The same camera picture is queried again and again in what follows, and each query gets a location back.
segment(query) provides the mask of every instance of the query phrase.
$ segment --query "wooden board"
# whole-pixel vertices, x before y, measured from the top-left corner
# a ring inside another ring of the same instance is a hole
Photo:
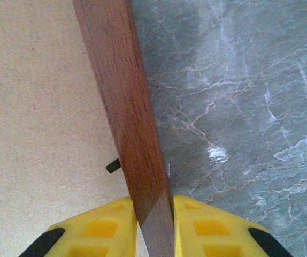
[[[172,198],[128,0],[73,0],[149,255],[174,256]]]

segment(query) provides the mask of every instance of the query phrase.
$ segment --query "speckled beige surface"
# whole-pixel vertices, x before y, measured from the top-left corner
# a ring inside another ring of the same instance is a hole
[[[116,157],[72,3],[0,1],[0,256],[128,195]]]

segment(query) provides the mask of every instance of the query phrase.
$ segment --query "gray marble surface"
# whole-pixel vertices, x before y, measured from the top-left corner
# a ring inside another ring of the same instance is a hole
[[[133,0],[173,193],[307,256],[307,0]]]

